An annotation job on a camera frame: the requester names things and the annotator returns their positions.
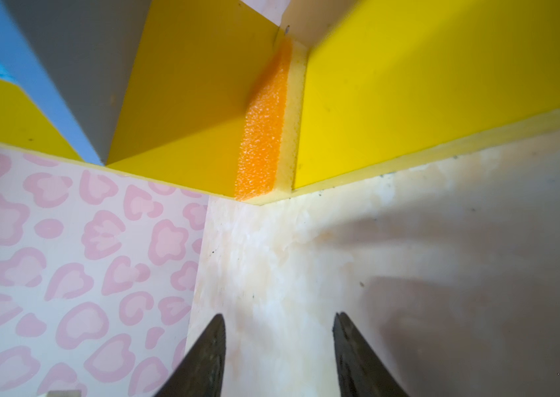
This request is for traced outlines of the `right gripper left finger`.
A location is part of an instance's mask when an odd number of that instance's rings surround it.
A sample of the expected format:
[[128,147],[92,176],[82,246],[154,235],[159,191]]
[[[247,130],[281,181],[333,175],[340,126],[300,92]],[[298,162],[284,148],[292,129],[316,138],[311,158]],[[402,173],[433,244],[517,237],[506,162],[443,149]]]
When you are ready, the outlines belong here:
[[219,397],[225,370],[226,330],[216,314],[155,397]]

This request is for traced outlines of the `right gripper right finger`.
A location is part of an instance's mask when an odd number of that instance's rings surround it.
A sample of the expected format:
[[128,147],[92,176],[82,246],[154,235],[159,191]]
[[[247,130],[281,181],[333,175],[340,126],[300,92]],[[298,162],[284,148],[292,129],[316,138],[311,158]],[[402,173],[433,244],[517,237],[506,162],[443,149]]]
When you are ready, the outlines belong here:
[[342,397],[408,397],[348,314],[336,314],[333,339]]

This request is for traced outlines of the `orange sponge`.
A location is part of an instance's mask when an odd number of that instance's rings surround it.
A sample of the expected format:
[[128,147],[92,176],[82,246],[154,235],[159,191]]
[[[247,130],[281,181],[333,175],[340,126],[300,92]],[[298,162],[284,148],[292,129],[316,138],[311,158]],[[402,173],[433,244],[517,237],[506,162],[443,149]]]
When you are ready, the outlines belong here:
[[306,46],[285,37],[255,84],[235,180],[240,202],[273,203],[293,192],[307,61]]

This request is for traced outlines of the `yellow shelf with coloured boards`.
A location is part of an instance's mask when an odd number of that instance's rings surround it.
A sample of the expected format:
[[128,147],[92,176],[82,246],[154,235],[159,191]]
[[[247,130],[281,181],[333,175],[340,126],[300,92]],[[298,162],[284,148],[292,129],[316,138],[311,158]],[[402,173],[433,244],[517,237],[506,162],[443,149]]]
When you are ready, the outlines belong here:
[[308,49],[289,198],[560,129],[560,1],[0,1],[0,145],[235,199],[285,37]]

